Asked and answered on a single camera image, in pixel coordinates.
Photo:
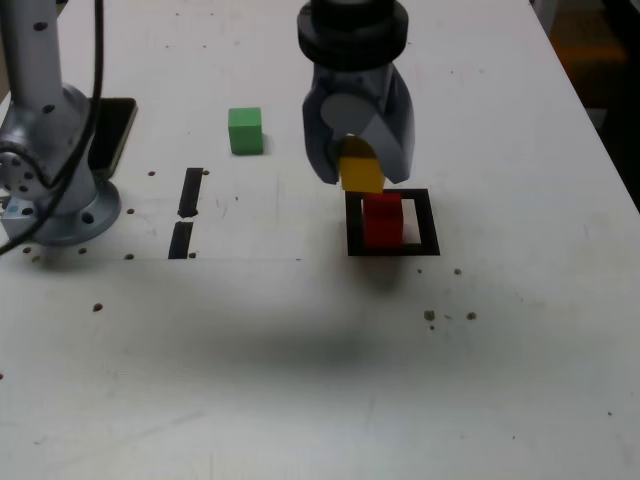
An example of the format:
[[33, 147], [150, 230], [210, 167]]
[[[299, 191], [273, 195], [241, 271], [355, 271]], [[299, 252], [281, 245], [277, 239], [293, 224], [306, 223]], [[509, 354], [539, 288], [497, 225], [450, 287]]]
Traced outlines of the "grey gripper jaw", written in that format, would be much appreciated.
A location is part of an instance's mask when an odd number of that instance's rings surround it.
[[343, 146], [348, 136], [366, 142], [382, 173], [392, 183], [409, 178], [415, 140], [414, 113], [409, 90], [396, 67], [393, 109], [380, 109], [375, 102], [354, 93], [335, 93], [323, 104], [321, 115]]

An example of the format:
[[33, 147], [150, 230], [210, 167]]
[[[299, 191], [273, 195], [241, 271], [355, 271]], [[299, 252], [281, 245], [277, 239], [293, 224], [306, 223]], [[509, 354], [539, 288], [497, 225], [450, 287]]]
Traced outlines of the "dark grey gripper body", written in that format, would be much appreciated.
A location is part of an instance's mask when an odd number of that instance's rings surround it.
[[380, 109], [395, 107], [395, 66], [387, 63], [371, 70], [339, 71], [315, 63], [308, 108], [318, 109], [335, 93], [354, 93], [375, 102]]

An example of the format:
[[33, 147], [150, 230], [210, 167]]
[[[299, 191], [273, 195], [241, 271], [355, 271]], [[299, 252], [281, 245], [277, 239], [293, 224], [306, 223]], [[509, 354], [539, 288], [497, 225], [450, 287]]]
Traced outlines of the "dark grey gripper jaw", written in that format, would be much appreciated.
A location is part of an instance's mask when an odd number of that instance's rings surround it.
[[322, 118], [321, 110], [332, 92], [310, 92], [302, 106], [306, 155], [319, 177], [326, 183], [335, 185], [339, 180], [339, 158], [342, 140], [334, 137], [334, 130]]

